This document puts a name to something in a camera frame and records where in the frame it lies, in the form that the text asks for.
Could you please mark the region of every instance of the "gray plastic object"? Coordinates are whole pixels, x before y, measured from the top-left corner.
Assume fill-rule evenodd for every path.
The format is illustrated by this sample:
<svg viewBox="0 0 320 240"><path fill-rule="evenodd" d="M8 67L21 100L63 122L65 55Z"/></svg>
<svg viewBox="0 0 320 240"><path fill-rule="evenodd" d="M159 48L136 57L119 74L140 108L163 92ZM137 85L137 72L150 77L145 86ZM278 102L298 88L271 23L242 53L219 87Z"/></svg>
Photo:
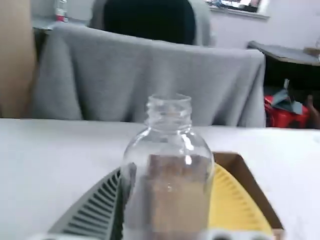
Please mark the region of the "gray plastic object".
<svg viewBox="0 0 320 240"><path fill-rule="evenodd" d="M49 230L101 240L121 240L123 198L120 169L116 169L86 192Z"/></svg>

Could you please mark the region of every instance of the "clear plastic bottle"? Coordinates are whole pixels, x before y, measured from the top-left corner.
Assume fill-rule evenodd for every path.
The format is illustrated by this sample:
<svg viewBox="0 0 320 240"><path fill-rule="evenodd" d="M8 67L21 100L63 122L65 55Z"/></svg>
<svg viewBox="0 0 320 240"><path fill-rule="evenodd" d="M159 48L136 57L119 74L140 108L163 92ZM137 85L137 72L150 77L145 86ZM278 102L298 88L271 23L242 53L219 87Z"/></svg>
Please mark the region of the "clear plastic bottle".
<svg viewBox="0 0 320 240"><path fill-rule="evenodd" d="M147 128L121 167L124 240L194 240L208 225L214 157L192 129L191 98L149 97Z"/></svg>
<svg viewBox="0 0 320 240"><path fill-rule="evenodd" d="M68 11L67 0L55 0L55 17L59 22L68 22L67 11Z"/></svg>

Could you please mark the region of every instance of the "bottle opening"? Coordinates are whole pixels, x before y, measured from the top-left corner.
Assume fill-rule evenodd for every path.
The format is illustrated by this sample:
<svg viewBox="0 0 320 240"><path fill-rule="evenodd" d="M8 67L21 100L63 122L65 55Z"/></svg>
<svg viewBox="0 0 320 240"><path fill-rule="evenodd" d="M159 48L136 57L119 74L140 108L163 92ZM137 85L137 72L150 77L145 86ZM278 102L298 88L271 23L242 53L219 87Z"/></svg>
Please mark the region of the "bottle opening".
<svg viewBox="0 0 320 240"><path fill-rule="evenodd" d="M191 97L182 94L152 95L147 104L149 127L158 131L181 131L191 124Z"/></svg>

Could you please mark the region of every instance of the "white table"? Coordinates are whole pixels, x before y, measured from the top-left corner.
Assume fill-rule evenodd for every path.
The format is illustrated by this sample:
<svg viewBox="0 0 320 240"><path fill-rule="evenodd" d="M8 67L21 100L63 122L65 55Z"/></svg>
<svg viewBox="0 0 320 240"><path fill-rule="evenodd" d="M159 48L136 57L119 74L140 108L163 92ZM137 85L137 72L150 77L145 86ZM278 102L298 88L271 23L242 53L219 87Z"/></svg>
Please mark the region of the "white table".
<svg viewBox="0 0 320 240"><path fill-rule="evenodd" d="M0 119L0 238L46 232L121 164L134 123ZM318 240L320 131L198 127L213 151L240 153L290 240Z"/></svg>

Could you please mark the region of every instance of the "gray blanket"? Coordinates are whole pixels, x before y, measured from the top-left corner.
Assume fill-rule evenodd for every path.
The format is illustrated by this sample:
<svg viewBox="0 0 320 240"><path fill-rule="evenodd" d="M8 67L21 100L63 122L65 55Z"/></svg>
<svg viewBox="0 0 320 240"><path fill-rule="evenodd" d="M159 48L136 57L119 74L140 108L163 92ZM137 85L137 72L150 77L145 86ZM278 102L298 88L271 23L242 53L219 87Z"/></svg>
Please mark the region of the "gray blanket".
<svg viewBox="0 0 320 240"><path fill-rule="evenodd" d="M192 97L196 126L265 126L264 55L62 23L49 36L32 118L143 122L148 96Z"/></svg>

